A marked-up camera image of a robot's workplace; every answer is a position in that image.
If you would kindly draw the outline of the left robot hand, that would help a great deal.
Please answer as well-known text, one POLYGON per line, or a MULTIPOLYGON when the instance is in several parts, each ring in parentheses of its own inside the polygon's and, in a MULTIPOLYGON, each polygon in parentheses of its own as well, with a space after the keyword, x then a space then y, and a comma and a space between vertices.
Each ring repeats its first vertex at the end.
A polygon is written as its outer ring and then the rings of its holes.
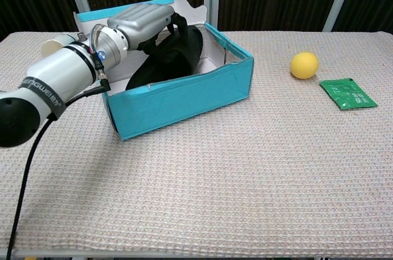
POLYGON ((185 17, 174 8, 163 4, 133 4, 107 20, 110 28, 120 30, 128 41, 129 50, 143 51, 150 55, 157 49, 158 34, 168 28, 174 33, 174 25, 180 32, 187 27, 185 17))

